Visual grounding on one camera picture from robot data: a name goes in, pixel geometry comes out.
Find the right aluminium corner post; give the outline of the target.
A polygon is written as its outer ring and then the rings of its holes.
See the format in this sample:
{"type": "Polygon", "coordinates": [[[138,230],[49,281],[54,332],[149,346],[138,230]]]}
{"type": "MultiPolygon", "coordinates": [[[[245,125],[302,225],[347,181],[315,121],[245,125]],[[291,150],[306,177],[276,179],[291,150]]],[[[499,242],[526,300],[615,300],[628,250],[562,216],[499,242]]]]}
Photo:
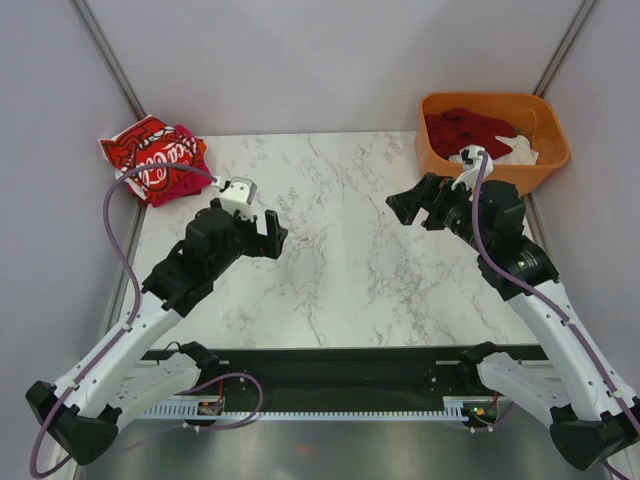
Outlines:
{"type": "Polygon", "coordinates": [[[562,66],[569,57],[581,33],[588,24],[599,4],[599,0],[582,0],[579,3],[579,6],[572,16],[561,40],[556,46],[535,88],[532,91],[532,94],[534,96],[539,98],[546,97],[555,78],[557,77],[562,66]]]}

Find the dark red t shirt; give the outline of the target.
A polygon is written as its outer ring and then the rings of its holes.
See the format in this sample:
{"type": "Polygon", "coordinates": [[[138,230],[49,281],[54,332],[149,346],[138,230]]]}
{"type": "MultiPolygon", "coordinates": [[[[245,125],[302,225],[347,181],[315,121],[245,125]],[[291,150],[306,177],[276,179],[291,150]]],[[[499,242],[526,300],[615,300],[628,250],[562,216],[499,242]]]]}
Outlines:
{"type": "Polygon", "coordinates": [[[488,139],[494,136],[515,137],[514,127],[508,122],[478,115],[463,108],[455,108],[442,114],[427,114],[426,129],[432,149],[447,159],[462,138],[488,139]]]}

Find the red white patterned t shirt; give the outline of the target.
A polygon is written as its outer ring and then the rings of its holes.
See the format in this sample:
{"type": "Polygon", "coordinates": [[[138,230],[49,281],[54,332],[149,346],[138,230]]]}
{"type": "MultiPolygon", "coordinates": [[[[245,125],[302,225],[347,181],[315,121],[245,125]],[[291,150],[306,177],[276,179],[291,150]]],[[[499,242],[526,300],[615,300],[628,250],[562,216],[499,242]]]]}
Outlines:
{"type": "Polygon", "coordinates": [[[135,164],[136,152],[148,144],[148,140],[161,132],[166,124],[148,115],[110,139],[100,139],[99,144],[106,161],[116,170],[135,164]]]}

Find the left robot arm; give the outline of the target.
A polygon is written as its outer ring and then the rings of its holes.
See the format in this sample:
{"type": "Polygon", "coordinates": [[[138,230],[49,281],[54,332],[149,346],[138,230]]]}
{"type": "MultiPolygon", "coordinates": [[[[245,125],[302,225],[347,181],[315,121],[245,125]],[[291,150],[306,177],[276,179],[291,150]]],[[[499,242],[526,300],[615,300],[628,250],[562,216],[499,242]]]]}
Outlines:
{"type": "Polygon", "coordinates": [[[248,201],[215,198],[187,224],[184,237],[134,284],[134,304],[66,374],[36,381],[25,398],[41,429],[66,452],[67,461],[88,465],[111,447],[121,430],[157,403],[183,391],[208,393],[219,369],[207,349],[183,345],[177,356],[131,377],[138,360],[205,297],[239,258],[280,257],[288,231],[273,210],[265,233],[248,201]]]}

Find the orange plastic bin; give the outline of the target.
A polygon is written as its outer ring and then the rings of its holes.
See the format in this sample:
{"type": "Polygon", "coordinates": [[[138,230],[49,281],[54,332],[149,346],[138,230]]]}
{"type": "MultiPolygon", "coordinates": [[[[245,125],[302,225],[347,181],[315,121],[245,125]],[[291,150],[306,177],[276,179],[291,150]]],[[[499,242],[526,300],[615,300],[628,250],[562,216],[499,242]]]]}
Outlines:
{"type": "Polygon", "coordinates": [[[461,150],[477,145],[494,163],[491,179],[535,190],[570,158],[569,144],[551,106],[524,93],[440,92],[421,103],[415,150],[422,175],[456,177],[461,150]]]}

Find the aluminium corner post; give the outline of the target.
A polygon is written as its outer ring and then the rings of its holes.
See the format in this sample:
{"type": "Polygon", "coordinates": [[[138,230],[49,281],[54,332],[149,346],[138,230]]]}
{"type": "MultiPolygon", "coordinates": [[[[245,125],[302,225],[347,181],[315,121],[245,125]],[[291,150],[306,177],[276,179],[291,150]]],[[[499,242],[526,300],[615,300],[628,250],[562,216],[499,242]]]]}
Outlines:
{"type": "Polygon", "coordinates": [[[579,6],[572,16],[561,40],[556,46],[535,88],[532,91],[532,94],[534,96],[539,98],[546,97],[555,78],[557,77],[562,66],[569,57],[581,33],[588,24],[599,4],[599,0],[582,0],[579,3],[579,6]]]}
{"type": "Polygon", "coordinates": [[[146,109],[140,101],[135,88],[128,78],[89,2],[87,0],[70,0],[69,4],[93,43],[99,57],[110,73],[132,114],[137,120],[143,119],[147,115],[146,109]]]}

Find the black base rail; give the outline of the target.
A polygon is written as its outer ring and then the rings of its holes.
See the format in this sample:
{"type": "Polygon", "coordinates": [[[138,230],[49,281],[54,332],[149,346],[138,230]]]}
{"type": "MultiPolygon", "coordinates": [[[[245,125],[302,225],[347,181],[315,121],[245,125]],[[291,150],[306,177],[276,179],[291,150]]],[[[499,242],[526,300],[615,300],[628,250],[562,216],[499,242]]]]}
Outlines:
{"type": "Polygon", "coordinates": [[[244,372],[249,381],[227,377],[204,387],[221,393],[232,412],[259,405],[268,412],[436,410],[445,397],[491,397],[471,370],[482,353],[499,347],[471,346],[214,349],[197,383],[244,372]]]}

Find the red coca cola t shirt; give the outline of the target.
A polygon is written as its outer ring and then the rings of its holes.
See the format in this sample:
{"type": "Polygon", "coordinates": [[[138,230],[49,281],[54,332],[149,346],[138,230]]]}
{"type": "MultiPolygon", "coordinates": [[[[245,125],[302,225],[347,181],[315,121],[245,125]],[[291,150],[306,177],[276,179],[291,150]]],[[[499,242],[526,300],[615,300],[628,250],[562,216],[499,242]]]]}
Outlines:
{"type": "Polygon", "coordinates": [[[166,126],[151,134],[134,149],[134,153],[116,168],[115,178],[127,171],[149,166],[127,178],[125,183],[142,200],[151,201],[168,194],[169,189],[184,180],[189,171],[167,168],[165,164],[198,167],[204,162],[206,144],[188,130],[166,126]]]}

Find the left aluminium corner post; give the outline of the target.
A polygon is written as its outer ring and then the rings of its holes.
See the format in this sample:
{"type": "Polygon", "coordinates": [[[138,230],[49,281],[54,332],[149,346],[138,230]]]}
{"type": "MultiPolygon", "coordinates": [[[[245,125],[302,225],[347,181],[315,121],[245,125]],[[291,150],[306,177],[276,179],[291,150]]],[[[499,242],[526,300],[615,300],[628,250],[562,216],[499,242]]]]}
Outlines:
{"type": "Polygon", "coordinates": [[[143,119],[147,115],[146,109],[140,101],[135,88],[128,78],[89,2],[87,0],[70,0],[69,4],[93,43],[99,57],[110,73],[132,114],[137,120],[143,119]]]}

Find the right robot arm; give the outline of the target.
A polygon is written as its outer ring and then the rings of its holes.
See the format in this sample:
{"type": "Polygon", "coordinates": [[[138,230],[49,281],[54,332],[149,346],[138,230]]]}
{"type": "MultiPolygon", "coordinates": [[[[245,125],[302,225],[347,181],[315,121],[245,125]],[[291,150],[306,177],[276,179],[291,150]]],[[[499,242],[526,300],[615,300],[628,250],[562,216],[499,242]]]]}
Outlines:
{"type": "Polygon", "coordinates": [[[403,225],[426,211],[425,230],[449,230],[477,252],[483,279],[525,322],[559,379],[547,381],[485,342],[467,350],[458,368],[465,391],[505,395],[581,471],[638,442],[639,395],[595,346],[549,256],[525,235],[525,205],[514,185],[487,181],[474,197],[452,178],[429,173],[386,203],[403,225]]]}

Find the pink folded t shirt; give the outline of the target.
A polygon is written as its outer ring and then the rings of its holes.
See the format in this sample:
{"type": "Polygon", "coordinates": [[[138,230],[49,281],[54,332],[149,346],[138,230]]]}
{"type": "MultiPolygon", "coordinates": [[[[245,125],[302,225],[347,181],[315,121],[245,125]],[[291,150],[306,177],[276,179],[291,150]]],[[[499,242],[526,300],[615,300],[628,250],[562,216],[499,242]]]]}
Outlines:
{"type": "MultiPolygon", "coordinates": [[[[206,144],[183,125],[176,125],[175,132],[178,137],[176,142],[161,142],[160,149],[154,153],[147,163],[179,163],[193,166],[198,170],[210,173],[204,159],[206,144]]],[[[154,193],[148,194],[148,203],[152,207],[160,207],[172,200],[197,195],[201,190],[210,185],[211,181],[199,174],[180,170],[163,168],[149,170],[143,173],[145,182],[149,183],[154,193]]]]}

